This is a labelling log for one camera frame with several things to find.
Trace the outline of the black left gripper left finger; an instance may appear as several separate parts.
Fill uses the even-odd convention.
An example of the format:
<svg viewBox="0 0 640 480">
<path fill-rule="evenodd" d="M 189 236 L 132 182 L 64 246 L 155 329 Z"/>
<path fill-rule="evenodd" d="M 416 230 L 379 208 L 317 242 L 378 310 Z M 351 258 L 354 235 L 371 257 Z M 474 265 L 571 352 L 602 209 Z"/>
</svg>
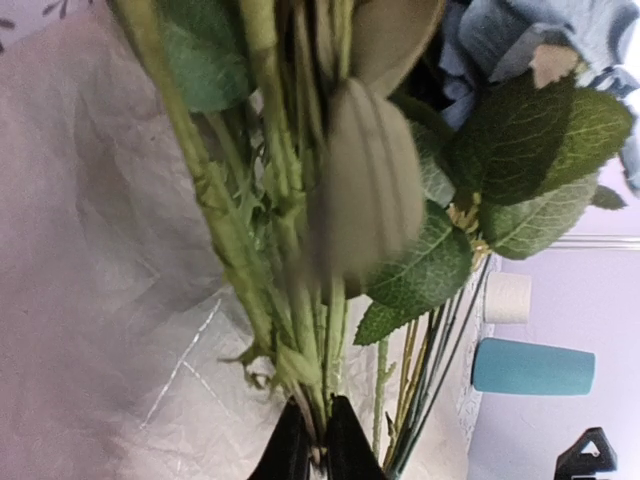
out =
<svg viewBox="0 0 640 480">
<path fill-rule="evenodd" d="M 290 398 L 249 480 L 307 480 L 309 472 L 309 434 L 299 405 Z"/>
</svg>

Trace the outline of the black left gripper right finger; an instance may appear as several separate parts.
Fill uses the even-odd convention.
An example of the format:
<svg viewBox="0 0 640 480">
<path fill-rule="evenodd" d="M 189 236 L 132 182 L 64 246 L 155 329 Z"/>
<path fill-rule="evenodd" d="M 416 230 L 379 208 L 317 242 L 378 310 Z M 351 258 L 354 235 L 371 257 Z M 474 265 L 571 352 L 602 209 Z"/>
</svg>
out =
<svg viewBox="0 0 640 480">
<path fill-rule="evenodd" d="M 385 480 L 355 414 L 344 395 L 333 395 L 331 417 L 326 432 L 326 458 L 329 479 Z"/>
</svg>

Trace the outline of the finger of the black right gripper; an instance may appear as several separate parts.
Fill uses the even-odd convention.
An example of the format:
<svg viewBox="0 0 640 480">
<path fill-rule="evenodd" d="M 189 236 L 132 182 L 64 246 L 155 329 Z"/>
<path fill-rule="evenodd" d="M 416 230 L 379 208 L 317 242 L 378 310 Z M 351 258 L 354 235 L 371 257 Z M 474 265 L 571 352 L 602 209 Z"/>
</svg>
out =
<svg viewBox="0 0 640 480">
<path fill-rule="evenodd" d="M 599 473 L 615 472 L 617 454 L 602 427 L 592 427 L 557 457 L 555 480 L 596 479 Z"/>
</svg>

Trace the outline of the teal vase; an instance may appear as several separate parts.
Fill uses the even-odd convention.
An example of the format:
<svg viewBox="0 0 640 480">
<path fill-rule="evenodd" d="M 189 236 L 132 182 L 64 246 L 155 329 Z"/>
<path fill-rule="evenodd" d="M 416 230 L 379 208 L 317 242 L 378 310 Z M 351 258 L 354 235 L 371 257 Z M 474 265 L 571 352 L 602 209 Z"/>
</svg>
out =
<svg viewBox="0 0 640 480">
<path fill-rule="evenodd" d="M 484 393 L 583 396 L 591 391 L 595 367 L 591 352 L 486 338 L 476 349 L 471 382 Z"/>
</svg>

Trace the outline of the cream wrapping paper sheet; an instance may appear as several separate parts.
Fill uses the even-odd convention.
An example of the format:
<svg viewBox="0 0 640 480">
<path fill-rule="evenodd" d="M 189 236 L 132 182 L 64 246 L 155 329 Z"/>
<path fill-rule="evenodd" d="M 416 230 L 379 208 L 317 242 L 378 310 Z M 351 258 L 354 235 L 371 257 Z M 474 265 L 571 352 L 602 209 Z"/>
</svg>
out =
<svg viewBox="0 0 640 480">
<path fill-rule="evenodd" d="M 1 57 L 1 475 L 245 479 L 284 399 L 103 3 Z"/>
</svg>

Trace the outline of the flower bouquet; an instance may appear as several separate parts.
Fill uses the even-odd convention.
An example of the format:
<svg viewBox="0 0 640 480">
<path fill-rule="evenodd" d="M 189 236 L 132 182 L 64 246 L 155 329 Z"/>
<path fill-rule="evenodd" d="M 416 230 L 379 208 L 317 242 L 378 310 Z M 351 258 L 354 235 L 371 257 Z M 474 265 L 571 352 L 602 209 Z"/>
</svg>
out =
<svg viewBox="0 0 640 480">
<path fill-rule="evenodd" d="M 406 468 L 493 255 L 639 188 L 633 1 L 113 1 L 253 340 L 328 477 L 333 395 Z"/>
</svg>

